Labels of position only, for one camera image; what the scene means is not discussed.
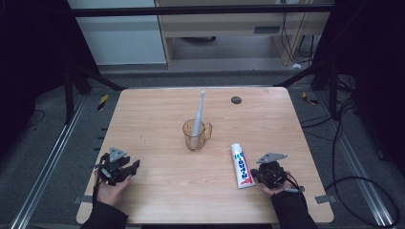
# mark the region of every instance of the wooden table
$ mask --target wooden table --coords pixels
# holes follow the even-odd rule
[[[198,152],[188,150],[182,125],[194,118],[205,91],[202,121],[212,137]],[[231,98],[239,96],[241,104]],[[134,89],[121,93],[100,156],[110,146],[126,151],[138,173],[122,195],[119,209],[128,223],[274,223],[269,196],[257,185],[238,189],[230,146],[239,142],[250,169],[265,153],[287,154],[281,166],[306,188],[309,212],[316,222],[330,222],[328,203],[314,197],[324,189],[297,115],[285,88]],[[90,177],[85,195],[93,192]],[[92,204],[82,202],[83,223]]]

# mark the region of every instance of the metal bar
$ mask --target metal bar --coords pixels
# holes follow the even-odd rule
[[[327,99],[322,96],[321,93],[315,92],[319,98],[320,104],[323,106],[326,113],[329,112],[327,107]],[[337,123],[334,120],[330,120],[330,123],[335,131],[337,131]],[[342,146],[343,155],[347,160],[349,167],[352,170],[354,176],[369,178],[366,170],[361,165],[360,161],[358,160],[357,156],[355,155],[355,151],[352,148],[349,140],[347,139],[345,133],[343,132],[339,138],[340,145]],[[378,225],[388,225],[392,224],[394,221],[391,218],[390,213],[388,212],[384,202],[381,199],[381,196],[378,194],[375,187],[367,181],[364,180],[357,180],[357,184],[361,192],[363,193],[364,199],[367,201],[370,210],[375,218],[375,221]]]
[[[11,229],[24,229],[27,227],[29,220],[32,216],[32,213],[35,210],[35,207],[38,204],[48,184],[48,181],[53,173],[57,161],[62,155],[66,143],[78,120],[78,117],[81,114],[86,97],[87,96],[85,95],[81,95],[80,98],[78,99],[75,109],[76,110],[75,115],[73,116],[71,122],[64,126],[59,138],[57,139],[56,143],[53,146],[50,156],[45,162],[45,165],[42,168],[42,171],[39,174],[35,184],[33,185],[28,197],[26,198],[17,216],[12,221]]]
[[[322,12],[351,8],[350,5],[334,4],[292,4],[292,5],[245,5],[245,6],[193,6],[193,7],[153,7],[153,8],[116,8],[116,9],[72,9],[48,10],[47,14],[73,17],[100,16],[145,16],[178,14],[217,14],[217,13],[266,13],[266,12]]]

